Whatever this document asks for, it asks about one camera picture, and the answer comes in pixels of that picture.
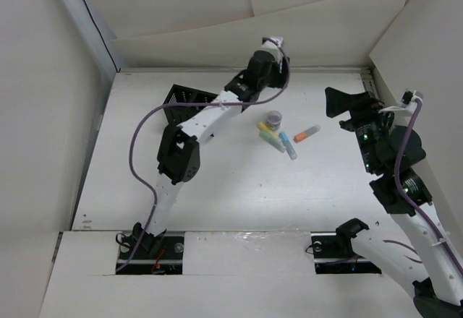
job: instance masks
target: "black mesh basket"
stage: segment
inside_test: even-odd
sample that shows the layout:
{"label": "black mesh basket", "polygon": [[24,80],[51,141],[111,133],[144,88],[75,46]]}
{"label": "black mesh basket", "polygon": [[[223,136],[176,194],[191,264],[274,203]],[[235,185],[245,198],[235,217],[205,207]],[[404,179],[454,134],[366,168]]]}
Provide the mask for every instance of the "black mesh basket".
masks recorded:
{"label": "black mesh basket", "polygon": [[[211,103],[217,94],[203,92],[202,90],[173,85],[164,103]],[[203,107],[169,107],[165,108],[169,124],[180,124],[199,113]]]}

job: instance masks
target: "red wire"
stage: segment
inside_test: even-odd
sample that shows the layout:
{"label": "red wire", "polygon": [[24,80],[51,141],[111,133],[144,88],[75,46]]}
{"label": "red wire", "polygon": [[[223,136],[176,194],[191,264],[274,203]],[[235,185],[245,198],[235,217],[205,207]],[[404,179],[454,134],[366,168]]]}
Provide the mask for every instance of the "red wire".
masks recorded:
{"label": "red wire", "polygon": [[164,254],[165,251],[166,251],[166,247],[164,246],[164,247],[162,247],[161,253],[159,253],[158,258],[156,259],[156,262],[154,263],[153,267],[151,268],[151,273],[153,273],[154,270],[156,270],[158,268],[159,259],[162,257],[162,255]]}

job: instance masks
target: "blue marker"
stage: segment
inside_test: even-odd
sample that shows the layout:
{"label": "blue marker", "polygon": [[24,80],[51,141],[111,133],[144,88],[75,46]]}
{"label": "blue marker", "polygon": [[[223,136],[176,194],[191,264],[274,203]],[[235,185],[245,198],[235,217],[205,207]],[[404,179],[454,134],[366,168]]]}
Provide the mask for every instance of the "blue marker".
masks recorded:
{"label": "blue marker", "polygon": [[283,146],[285,146],[286,150],[288,151],[289,157],[294,160],[297,158],[296,151],[291,145],[291,142],[289,141],[289,138],[287,137],[285,132],[280,132],[278,134],[280,136],[281,141],[283,141]]}

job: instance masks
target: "screw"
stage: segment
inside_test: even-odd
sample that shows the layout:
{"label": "screw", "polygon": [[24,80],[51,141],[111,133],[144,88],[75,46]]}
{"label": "screw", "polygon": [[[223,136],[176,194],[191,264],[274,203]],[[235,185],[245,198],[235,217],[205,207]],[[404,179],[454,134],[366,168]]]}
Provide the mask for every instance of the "screw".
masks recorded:
{"label": "screw", "polygon": [[178,244],[175,244],[175,246],[174,246],[174,251],[175,251],[176,253],[183,253],[183,248],[184,248],[184,247],[183,247],[183,244],[178,243]]}
{"label": "screw", "polygon": [[322,243],[320,241],[315,241],[313,243],[313,250],[315,252],[321,252],[321,245],[322,245]]}

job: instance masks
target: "yellow marker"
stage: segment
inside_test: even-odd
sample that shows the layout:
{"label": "yellow marker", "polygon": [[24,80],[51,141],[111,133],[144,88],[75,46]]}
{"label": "yellow marker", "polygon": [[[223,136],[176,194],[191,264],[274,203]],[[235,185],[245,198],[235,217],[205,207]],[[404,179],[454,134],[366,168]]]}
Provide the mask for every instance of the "yellow marker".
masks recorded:
{"label": "yellow marker", "polygon": [[275,132],[272,132],[262,121],[258,123],[258,128],[263,132],[270,134],[274,139],[280,139]]}

